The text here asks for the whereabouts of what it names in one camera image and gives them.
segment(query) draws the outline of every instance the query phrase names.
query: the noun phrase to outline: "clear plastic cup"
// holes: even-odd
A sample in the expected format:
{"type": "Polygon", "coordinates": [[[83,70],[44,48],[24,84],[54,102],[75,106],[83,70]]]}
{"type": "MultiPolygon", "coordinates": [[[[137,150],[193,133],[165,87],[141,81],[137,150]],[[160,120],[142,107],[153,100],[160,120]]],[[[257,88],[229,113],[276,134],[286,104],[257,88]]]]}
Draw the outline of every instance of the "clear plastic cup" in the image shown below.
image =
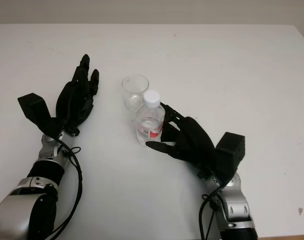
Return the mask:
{"type": "Polygon", "coordinates": [[[149,80],[140,74],[123,79],[123,100],[128,110],[136,112],[143,104],[143,94],[149,88],[149,80]]]}

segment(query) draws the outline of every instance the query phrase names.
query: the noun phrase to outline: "metal joint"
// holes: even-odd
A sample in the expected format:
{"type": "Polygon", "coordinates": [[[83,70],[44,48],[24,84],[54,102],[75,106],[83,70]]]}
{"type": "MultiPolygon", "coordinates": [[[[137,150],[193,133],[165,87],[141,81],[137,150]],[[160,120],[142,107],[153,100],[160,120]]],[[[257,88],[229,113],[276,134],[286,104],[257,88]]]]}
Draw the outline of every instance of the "metal joint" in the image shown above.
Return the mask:
{"type": "Polygon", "coordinates": [[[40,188],[40,189],[44,189],[46,186],[49,187],[53,187],[55,188],[56,191],[59,190],[58,185],[45,177],[40,177],[40,176],[29,176],[26,178],[23,178],[18,185],[12,190],[15,191],[17,189],[21,189],[21,188],[40,188]]]}

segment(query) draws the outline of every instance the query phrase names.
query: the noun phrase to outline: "water bottle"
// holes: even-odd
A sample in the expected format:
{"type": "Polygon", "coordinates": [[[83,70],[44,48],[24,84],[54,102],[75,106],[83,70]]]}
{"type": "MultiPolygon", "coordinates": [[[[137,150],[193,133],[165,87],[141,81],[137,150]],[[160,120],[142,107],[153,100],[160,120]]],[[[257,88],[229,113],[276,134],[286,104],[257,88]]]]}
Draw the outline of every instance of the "water bottle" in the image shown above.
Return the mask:
{"type": "Polygon", "coordinates": [[[160,94],[147,90],[143,94],[143,105],[136,112],[136,137],[141,144],[160,142],[165,113],[160,105],[160,94]]]}

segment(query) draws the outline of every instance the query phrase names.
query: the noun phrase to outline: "white table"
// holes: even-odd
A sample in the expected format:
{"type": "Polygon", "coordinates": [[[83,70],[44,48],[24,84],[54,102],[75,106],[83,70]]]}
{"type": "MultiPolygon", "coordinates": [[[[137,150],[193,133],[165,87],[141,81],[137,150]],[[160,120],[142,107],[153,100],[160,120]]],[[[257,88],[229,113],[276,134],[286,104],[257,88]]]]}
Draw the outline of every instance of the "white table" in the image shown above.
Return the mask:
{"type": "MultiPolygon", "coordinates": [[[[286,25],[0,25],[0,201],[41,147],[17,98],[34,92],[54,115],[85,53],[100,71],[99,91],[75,139],[83,196],[60,239],[200,237],[205,185],[185,162],[137,142],[121,97],[121,80],[135,73],[214,144],[225,131],[246,136],[238,173],[260,237],[304,234],[304,38],[286,25]]],[[[76,186],[70,166],[58,223],[76,186]]]]}

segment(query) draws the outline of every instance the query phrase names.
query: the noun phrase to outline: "black cable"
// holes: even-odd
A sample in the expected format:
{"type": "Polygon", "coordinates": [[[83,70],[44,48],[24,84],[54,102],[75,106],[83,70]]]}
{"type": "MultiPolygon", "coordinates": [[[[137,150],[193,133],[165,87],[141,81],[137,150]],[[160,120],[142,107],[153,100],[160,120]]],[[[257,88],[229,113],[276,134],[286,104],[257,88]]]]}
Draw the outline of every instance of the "black cable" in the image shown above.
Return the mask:
{"type": "Polygon", "coordinates": [[[210,229],[211,229],[211,225],[212,225],[212,221],[213,221],[213,218],[214,218],[214,213],[215,213],[215,211],[213,210],[213,211],[212,211],[212,215],[211,215],[210,222],[208,223],[208,227],[207,227],[207,231],[206,231],[205,240],[208,240],[209,233],[210,233],[210,229]]]}
{"type": "Polygon", "coordinates": [[[218,194],[219,191],[221,191],[223,188],[225,188],[225,186],[229,183],[229,181],[227,181],[226,183],[222,184],[221,186],[218,186],[213,192],[211,192],[210,195],[208,195],[208,197],[203,201],[203,203],[201,204],[200,210],[198,212],[198,224],[199,224],[199,228],[200,228],[200,234],[201,234],[201,240],[206,240],[205,236],[204,236],[204,230],[203,230],[203,224],[202,224],[202,214],[203,214],[203,210],[205,208],[205,206],[207,205],[207,203],[215,196],[218,194]]]}
{"type": "Polygon", "coordinates": [[[68,151],[69,153],[69,161],[75,166],[76,168],[76,171],[77,171],[77,176],[78,176],[78,186],[77,186],[77,194],[76,194],[76,199],[75,199],[75,202],[74,202],[74,205],[73,205],[73,208],[69,214],[69,216],[64,220],[64,222],[58,226],[52,233],[54,234],[55,232],[57,232],[53,237],[50,238],[50,240],[55,240],[62,232],[63,230],[67,227],[68,223],[70,222],[73,214],[75,213],[76,209],[77,209],[77,206],[80,202],[80,199],[81,199],[81,196],[82,196],[82,191],[83,191],[83,185],[82,185],[82,171],[81,171],[81,166],[79,164],[79,161],[78,161],[78,158],[76,157],[75,153],[78,153],[81,148],[80,147],[73,147],[73,148],[69,148],[68,145],[66,145],[63,141],[61,141],[60,139],[58,138],[53,138],[55,141],[57,141],[59,144],[61,144],[61,146],[58,148],[58,150],[60,150],[62,148],[62,146],[65,148],[65,150],[68,151]],[[72,149],[75,149],[75,148],[79,148],[79,151],[77,152],[73,152],[72,149]]]}

